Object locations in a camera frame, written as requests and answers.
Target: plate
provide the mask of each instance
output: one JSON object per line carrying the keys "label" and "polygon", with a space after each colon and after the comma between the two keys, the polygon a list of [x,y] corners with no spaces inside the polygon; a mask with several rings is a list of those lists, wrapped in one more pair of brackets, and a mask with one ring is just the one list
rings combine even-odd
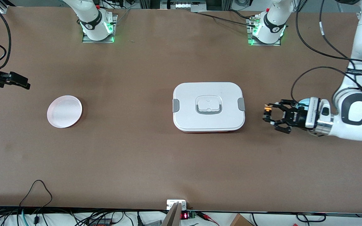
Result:
{"label": "plate", "polygon": [[47,110],[48,122],[57,128],[67,128],[75,124],[82,115],[82,103],[75,96],[60,96]]}

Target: red digital display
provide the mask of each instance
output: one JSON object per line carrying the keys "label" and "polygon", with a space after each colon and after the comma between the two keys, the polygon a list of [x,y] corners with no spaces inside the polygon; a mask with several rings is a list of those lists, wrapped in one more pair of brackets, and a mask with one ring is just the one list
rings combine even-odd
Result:
{"label": "red digital display", "polygon": [[181,213],[180,219],[181,219],[181,220],[187,220],[187,219],[189,219],[189,214],[188,214],[188,212]]}

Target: mounting plate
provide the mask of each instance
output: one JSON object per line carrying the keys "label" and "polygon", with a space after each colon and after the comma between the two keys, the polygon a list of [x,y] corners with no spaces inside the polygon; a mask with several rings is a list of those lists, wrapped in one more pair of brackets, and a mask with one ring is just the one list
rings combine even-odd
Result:
{"label": "mounting plate", "polygon": [[184,199],[167,199],[167,210],[170,210],[174,203],[181,202],[182,211],[187,210],[187,201]]}
{"label": "mounting plate", "polygon": [[83,37],[82,37],[82,43],[113,43],[115,40],[115,30],[117,30],[117,19],[118,19],[118,14],[112,14],[112,12],[108,12],[109,14],[112,15],[112,17],[108,17],[108,23],[113,22],[113,25],[108,25],[108,29],[112,29],[112,33],[109,34],[105,39],[103,40],[91,40],[89,39],[89,37],[87,37],[87,35],[83,32]]}
{"label": "mounting plate", "polygon": [[[253,24],[250,19],[245,19],[247,24]],[[247,26],[247,34],[248,34],[248,44],[250,46],[280,46],[280,38],[277,42],[273,44],[266,44],[257,39],[257,37],[252,35],[252,32],[255,28]]]}

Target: brown table surface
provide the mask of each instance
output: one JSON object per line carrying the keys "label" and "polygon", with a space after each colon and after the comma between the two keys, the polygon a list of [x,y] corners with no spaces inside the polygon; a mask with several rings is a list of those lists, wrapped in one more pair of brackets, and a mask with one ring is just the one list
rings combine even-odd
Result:
{"label": "brown table surface", "polygon": [[[212,14],[243,22],[232,12]],[[356,15],[323,18],[331,43],[349,55]],[[42,179],[50,206],[163,209],[178,198],[204,210],[362,213],[362,142],[299,129],[287,135],[262,121],[264,103],[289,99],[305,70],[348,64],[306,48],[293,15],[281,47],[249,46],[244,26],[184,10],[131,10],[112,44],[81,43],[70,8],[11,7],[6,19],[13,43],[3,71],[28,77],[31,89],[0,89],[0,205],[18,205]],[[308,43],[333,53],[317,14],[299,21]],[[0,43],[6,40],[0,21]],[[315,71],[297,84],[296,98],[329,99],[341,80]],[[174,88],[204,81],[241,87],[241,129],[184,133],[174,126]],[[62,95],[84,106],[67,129],[46,118]],[[38,184],[24,205],[47,200]]]}

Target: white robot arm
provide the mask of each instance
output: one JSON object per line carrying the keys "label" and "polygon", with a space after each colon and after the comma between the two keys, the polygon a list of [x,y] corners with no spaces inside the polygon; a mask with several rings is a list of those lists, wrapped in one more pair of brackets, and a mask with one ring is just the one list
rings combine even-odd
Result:
{"label": "white robot arm", "polygon": [[[362,11],[362,0],[336,1],[357,4]],[[351,58],[362,60],[362,14],[357,26]],[[299,127],[315,134],[362,141],[362,89],[357,85],[359,84],[362,88],[362,62],[353,61],[353,63],[349,63],[346,70],[347,76],[333,95],[336,114],[331,113],[328,100],[311,97],[307,109],[292,100],[268,104],[265,106],[263,120],[273,124],[276,130],[285,133],[290,133],[291,127]],[[286,112],[281,120],[272,119],[272,107]],[[287,124],[287,127],[280,127],[280,124]]]}
{"label": "white robot arm", "polygon": [[256,15],[252,35],[266,44],[272,44],[279,40],[286,28],[286,21],[293,11],[293,0],[272,0],[272,6],[268,11]]}
{"label": "white robot arm", "polygon": [[97,9],[92,0],[63,0],[76,13],[83,32],[91,40],[103,40],[113,29],[112,12]]}

